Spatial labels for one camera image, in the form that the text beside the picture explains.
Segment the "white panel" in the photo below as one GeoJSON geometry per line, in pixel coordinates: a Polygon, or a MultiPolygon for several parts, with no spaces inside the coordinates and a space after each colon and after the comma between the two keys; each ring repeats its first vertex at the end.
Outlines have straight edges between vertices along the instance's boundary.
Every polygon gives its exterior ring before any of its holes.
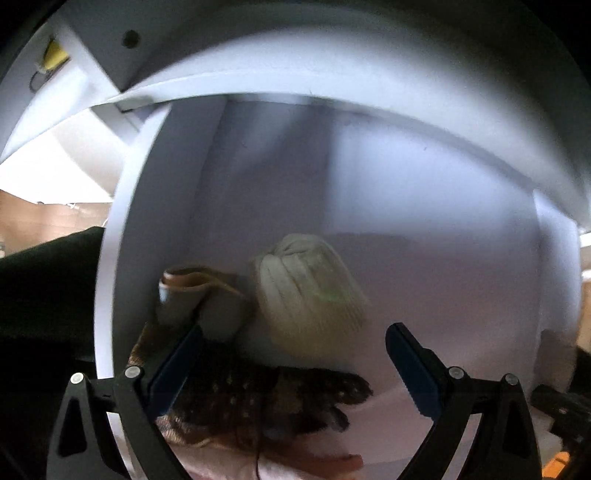
{"type": "Polygon", "coordinates": [[[59,13],[120,90],[129,85],[154,49],[185,21],[204,10],[204,0],[69,0],[59,13]],[[136,48],[122,45],[128,30],[139,33],[136,48]]]}
{"type": "Polygon", "coordinates": [[[110,196],[115,194],[129,147],[91,109],[56,125],[51,133],[91,179],[110,196]]]}
{"type": "Polygon", "coordinates": [[[99,378],[125,366],[153,315],[160,274],[186,247],[195,187],[225,102],[209,97],[159,107],[134,142],[100,253],[95,297],[99,378]]]}
{"type": "Polygon", "coordinates": [[[0,83],[0,163],[59,122],[118,93],[67,22],[53,15],[30,39],[0,83]],[[50,37],[58,40],[70,60],[33,94],[29,81],[50,37]]]}
{"type": "Polygon", "coordinates": [[[247,12],[259,11],[233,12],[234,23],[221,15],[176,39],[167,46],[176,46],[175,62],[115,100],[130,108],[194,95],[278,93],[397,113],[485,150],[569,215],[589,220],[583,185],[549,117],[503,61],[471,39],[433,25],[427,35],[405,14],[373,24],[364,17],[358,27],[289,28],[278,14],[275,28],[266,18],[261,31],[245,35],[238,17],[250,21],[247,12]]]}

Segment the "white shelf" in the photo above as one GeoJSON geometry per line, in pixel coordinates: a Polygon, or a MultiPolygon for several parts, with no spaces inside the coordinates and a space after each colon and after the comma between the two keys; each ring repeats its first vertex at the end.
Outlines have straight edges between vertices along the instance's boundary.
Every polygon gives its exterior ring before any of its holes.
{"type": "Polygon", "coordinates": [[[376,397],[349,411],[348,432],[324,442],[377,463],[412,456],[424,438],[430,422],[383,348],[393,321],[446,364],[494,380],[513,372],[530,390],[541,329],[577,328],[576,226],[540,206],[531,186],[447,140],[320,105],[210,96],[162,106],[140,132],[107,225],[99,375],[124,367],[164,268],[245,273],[283,235],[309,232],[335,246],[372,303],[343,367],[376,397]],[[553,247],[540,250],[542,240],[553,247]],[[542,298],[552,281],[570,285],[568,298],[542,298]]]}
{"type": "MultiPolygon", "coordinates": [[[[569,158],[574,145],[565,146],[569,136],[556,133],[546,105],[506,59],[425,15],[281,4],[228,8],[168,39],[139,76],[112,99],[121,108],[274,93],[401,115],[482,150],[579,223],[590,221],[582,172],[569,158]]],[[[583,143],[577,140],[577,151],[583,143]]]]}

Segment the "black fabric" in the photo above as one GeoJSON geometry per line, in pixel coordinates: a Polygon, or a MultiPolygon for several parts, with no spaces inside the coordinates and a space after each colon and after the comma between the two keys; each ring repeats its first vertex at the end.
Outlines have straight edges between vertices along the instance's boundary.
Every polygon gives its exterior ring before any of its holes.
{"type": "Polygon", "coordinates": [[[0,259],[0,478],[43,479],[67,382],[96,378],[93,311],[104,230],[0,259]]]}
{"type": "Polygon", "coordinates": [[[93,355],[103,232],[92,227],[0,260],[0,338],[46,340],[93,355]]]}

